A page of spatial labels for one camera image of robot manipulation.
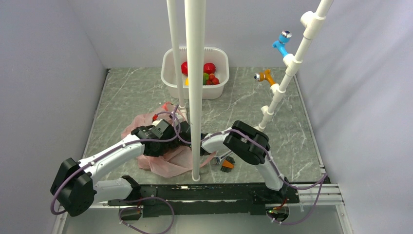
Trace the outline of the pink plastic bag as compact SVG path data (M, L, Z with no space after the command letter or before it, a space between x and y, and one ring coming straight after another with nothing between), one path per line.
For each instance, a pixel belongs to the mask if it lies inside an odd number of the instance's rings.
M125 138L136 127L152 124L152 118L155 114L161 111L172 112L174 108L175 106L171 102L165 102L151 113L137 115L131 124L123 130L121 138ZM137 163L140 169L150 170L164 178L171 178L191 171L193 159L189 147L179 146L160 157L140 155L137 157Z

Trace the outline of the green fake starfruit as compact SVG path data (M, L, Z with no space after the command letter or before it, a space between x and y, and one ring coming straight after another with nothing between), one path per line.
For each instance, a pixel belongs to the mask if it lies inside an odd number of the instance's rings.
M208 80L209 80L209 74L203 73L203 85L207 85Z

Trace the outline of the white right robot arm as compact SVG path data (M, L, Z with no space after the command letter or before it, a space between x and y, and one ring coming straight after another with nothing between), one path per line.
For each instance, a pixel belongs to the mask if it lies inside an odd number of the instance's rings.
M230 150L244 162L254 165L264 179L269 198L281 202L287 196L286 177L279 171L271 154L269 137L237 120L228 129L213 134L200 133L200 155Z

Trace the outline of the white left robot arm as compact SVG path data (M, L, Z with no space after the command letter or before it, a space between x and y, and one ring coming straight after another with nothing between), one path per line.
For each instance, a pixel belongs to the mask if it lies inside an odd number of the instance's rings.
M175 124L164 119L149 126L133 129L126 137L88 158L63 161L51 186L51 212L58 215L56 202L70 216L78 216L92 204L123 200L135 204L141 197L141 186L129 175L115 180L102 178L127 161L141 155L162 156L178 146Z

